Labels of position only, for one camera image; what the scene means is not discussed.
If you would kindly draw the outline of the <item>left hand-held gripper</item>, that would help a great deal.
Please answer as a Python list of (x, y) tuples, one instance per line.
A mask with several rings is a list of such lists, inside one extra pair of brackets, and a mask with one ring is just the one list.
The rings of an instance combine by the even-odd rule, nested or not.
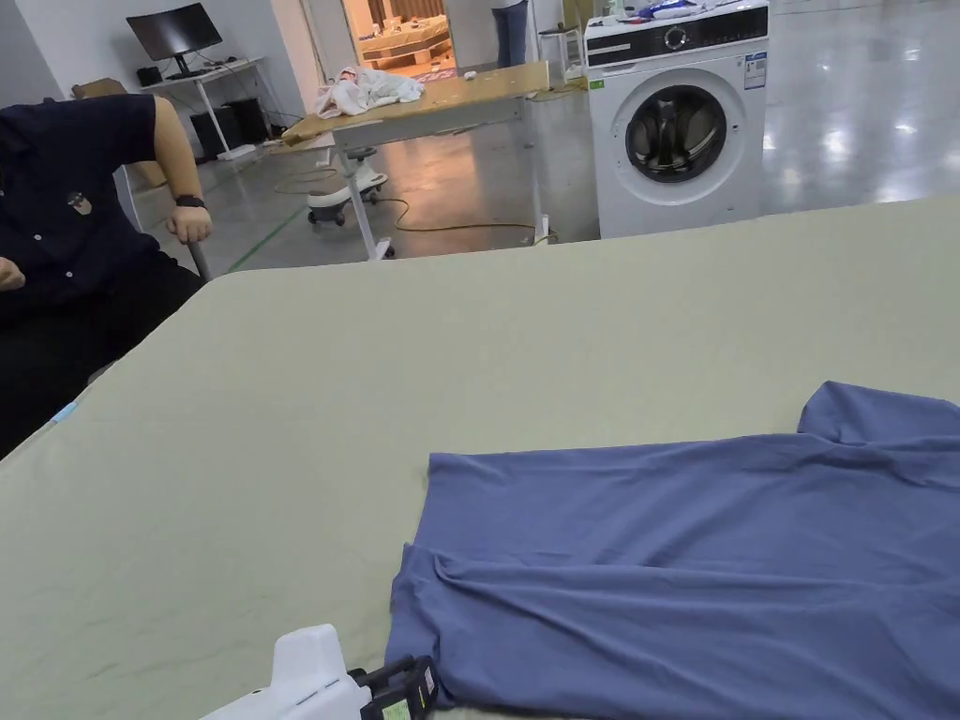
[(404, 655), (384, 670), (385, 693), (374, 697), (347, 672), (332, 625), (299, 629), (277, 640), (268, 685), (205, 717), (412, 720), (436, 708), (439, 681), (430, 655)]

